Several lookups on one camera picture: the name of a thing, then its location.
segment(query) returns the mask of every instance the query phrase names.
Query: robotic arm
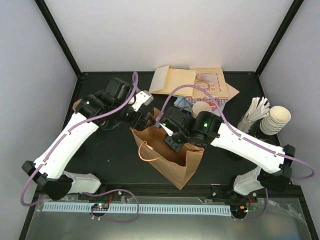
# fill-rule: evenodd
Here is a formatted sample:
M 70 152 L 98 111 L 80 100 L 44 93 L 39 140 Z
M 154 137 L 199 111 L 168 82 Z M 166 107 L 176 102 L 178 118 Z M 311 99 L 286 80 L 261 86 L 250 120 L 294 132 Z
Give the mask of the robotic arm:
M 101 185 L 100 180 L 93 174 L 77 174 L 64 171 L 72 156 L 77 152 L 84 141 L 98 128 L 107 128 L 110 122 L 125 121 L 131 123 L 131 127 L 142 131 L 154 124 L 152 115 L 141 110 L 141 106 L 147 106 L 153 97 L 147 91 L 139 91 L 129 104 L 120 111 L 91 122 L 83 123 L 73 131 L 68 130 L 95 116 L 102 115 L 117 108 L 129 96 L 133 87 L 131 84 L 119 78 L 113 78 L 105 90 L 82 98 L 75 107 L 75 113 L 67 126 L 52 143 L 52 145 L 34 162 L 26 161 L 22 169 L 30 176 L 40 165 L 43 165 L 33 178 L 39 187 L 52 199 L 59 200 L 70 193 L 95 193 Z M 56 145 L 49 159 L 45 157 Z
M 277 156 L 255 146 L 262 145 L 276 153 L 285 153 L 291 157 L 295 155 L 295 148 L 274 146 L 260 141 L 240 130 L 232 127 L 238 137 L 222 123 L 222 119 L 211 112 L 202 111 L 197 118 L 185 114 L 175 107 L 170 107 L 161 117 L 160 125 L 167 132 L 164 140 L 174 151 L 178 152 L 185 143 L 206 148 L 209 145 L 233 152 L 257 167 L 243 175 L 238 175 L 231 184 L 233 194 L 246 196 L 252 191 L 268 188 L 284 191 L 291 179 L 291 160 Z

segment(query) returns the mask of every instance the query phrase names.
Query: folded paper bag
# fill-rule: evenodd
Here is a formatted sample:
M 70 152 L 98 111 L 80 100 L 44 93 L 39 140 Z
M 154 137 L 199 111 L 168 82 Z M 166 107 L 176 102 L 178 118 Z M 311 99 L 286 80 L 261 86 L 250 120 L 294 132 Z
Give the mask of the folded paper bag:
M 159 114 L 160 111 L 155 108 L 154 117 L 157 118 Z M 155 126 L 143 131 L 135 129 L 131 131 L 138 146 L 140 158 L 151 164 L 181 190 L 196 172 L 204 149 L 186 143 L 179 152 L 175 152 L 164 142 L 166 131 Z

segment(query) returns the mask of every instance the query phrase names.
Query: paper bag handle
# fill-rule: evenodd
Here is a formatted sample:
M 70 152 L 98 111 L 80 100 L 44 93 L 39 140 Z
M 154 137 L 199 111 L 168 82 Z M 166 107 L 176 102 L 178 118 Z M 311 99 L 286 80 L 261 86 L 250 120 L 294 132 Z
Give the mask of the paper bag handle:
M 141 143 L 141 145 L 140 145 L 139 148 L 138 148 L 138 155 L 139 155 L 139 158 L 140 158 L 142 161 L 145 161 L 145 162 L 153 162 L 153 161 L 155 161 L 155 160 L 160 159 L 159 156 L 158 156 L 157 158 L 153 158 L 153 159 L 145 159 L 145 158 L 143 158 L 143 157 L 141 156 L 141 154 L 140 154 L 140 149 L 141 149 L 141 146 L 142 146 L 143 144 L 145 144 L 145 145 L 146 145 L 149 149 L 151 149 L 151 150 L 154 149 L 152 146 L 149 146 L 146 141 L 143 141 L 143 143 Z

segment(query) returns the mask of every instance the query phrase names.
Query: stack of paper cups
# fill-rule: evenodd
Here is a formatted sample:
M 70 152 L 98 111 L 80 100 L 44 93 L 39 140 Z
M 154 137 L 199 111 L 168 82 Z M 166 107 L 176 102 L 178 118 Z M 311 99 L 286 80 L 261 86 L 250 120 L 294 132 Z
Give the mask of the stack of paper cups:
M 200 112 L 211 112 L 211 107 L 208 103 L 204 101 L 197 101 L 192 106 L 192 116 L 196 118 Z
M 260 122 L 260 130 L 265 135 L 277 134 L 291 119 L 291 114 L 283 106 L 274 106 Z

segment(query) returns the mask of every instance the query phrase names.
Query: black table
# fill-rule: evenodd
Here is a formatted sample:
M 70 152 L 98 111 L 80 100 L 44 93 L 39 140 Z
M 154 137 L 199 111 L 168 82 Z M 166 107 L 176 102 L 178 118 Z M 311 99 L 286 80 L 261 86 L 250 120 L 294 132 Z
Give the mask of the black table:
M 139 72 L 139 89 L 149 90 L 153 75 L 153 72 Z M 80 86 L 78 86 L 78 92 L 73 96 L 73 101 L 104 89 L 114 77 L 128 82 L 132 81 L 131 72 L 84 73 Z M 233 126 L 237 126 L 249 108 L 252 98 L 262 97 L 264 93 L 259 79 L 250 72 L 225 72 L 224 77 L 228 84 L 240 91 L 226 103 L 223 110 L 227 120 Z M 167 95 L 154 94 L 153 96 L 154 101 L 148 106 L 151 113 L 153 113 L 153 107 L 161 109 L 167 98 Z M 173 106 L 175 100 L 176 97 L 172 97 L 167 107 Z M 277 145 L 277 137 L 271 137 L 268 142 Z M 187 186 L 228 185 L 233 176 L 245 174 L 255 167 L 254 163 L 246 159 L 234 160 L 228 151 L 209 146 Z M 97 130 L 84 143 L 84 151 L 71 159 L 66 170 L 79 174 L 95 173 L 109 184 L 121 184 L 122 186 L 128 184 L 172 186 L 161 173 L 138 157 L 138 148 L 128 123 L 121 123 L 119 127 L 108 131 Z

